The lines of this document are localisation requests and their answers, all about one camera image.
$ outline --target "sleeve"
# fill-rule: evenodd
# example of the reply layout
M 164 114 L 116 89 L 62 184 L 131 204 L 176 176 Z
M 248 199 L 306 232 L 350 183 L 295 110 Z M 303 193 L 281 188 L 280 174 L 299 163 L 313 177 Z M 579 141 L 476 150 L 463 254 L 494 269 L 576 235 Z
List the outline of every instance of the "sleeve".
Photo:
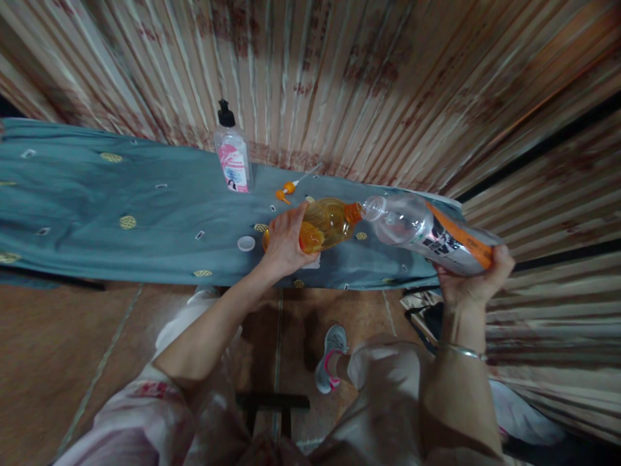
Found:
M 93 428 L 55 465 L 180 465 L 193 437 L 192 414 L 181 391 L 148 364 L 108 400 Z

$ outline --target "floor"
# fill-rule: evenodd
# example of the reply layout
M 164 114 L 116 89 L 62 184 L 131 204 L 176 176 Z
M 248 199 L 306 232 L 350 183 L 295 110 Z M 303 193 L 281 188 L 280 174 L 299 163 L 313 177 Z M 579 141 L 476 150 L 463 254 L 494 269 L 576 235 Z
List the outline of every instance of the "floor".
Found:
M 138 283 L 110 283 L 104 293 L 0 286 L 0 464 L 49 464 L 88 431 L 106 400 L 139 374 L 159 331 L 193 291 Z M 270 290 L 243 324 L 236 390 L 309 396 L 311 413 L 293 413 L 292 432 L 311 451 L 356 396 L 345 384 L 331 395 L 315 388 L 326 330 L 341 323 L 350 348 L 379 332 L 418 342 L 401 294 Z M 255 433 L 279 426 L 279 416 L 259 413 Z

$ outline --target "foot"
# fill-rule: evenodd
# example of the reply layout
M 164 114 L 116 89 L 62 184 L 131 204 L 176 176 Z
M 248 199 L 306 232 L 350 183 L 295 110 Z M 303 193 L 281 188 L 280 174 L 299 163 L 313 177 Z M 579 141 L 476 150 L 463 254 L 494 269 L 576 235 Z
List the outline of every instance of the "foot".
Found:
M 345 329 L 340 325 L 332 326 L 325 335 L 323 357 L 315 369 L 315 384 L 324 395 L 335 390 L 340 384 L 336 374 L 331 375 L 328 372 L 328 360 L 334 353 L 345 354 L 348 350 Z

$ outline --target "metal sheet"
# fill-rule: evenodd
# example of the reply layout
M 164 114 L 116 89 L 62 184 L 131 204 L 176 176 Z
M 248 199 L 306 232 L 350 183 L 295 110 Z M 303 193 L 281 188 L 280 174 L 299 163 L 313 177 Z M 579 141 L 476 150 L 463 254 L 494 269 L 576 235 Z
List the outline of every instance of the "metal sheet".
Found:
M 487 323 L 493 378 L 621 445 L 621 252 L 515 274 Z
M 621 87 L 612 0 L 25 0 L 0 17 L 0 83 L 28 116 L 210 149 L 225 97 L 257 162 L 448 195 Z
M 464 204 L 518 261 L 621 238 L 621 111 Z

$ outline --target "forearm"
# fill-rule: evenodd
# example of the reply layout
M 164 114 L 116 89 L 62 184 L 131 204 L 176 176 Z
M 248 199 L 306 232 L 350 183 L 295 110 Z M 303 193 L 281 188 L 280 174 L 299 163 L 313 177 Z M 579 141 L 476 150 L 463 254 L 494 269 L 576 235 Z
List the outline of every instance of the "forearm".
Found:
M 153 365 L 182 389 L 207 378 L 245 316 L 278 277 L 261 263 L 173 341 Z
M 441 341 L 485 352 L 485 309 L 445 309 Z M 423 384 L 424 446 L 468 447 L 501 456 L 502 448 L 486 364 L 441 348 Z

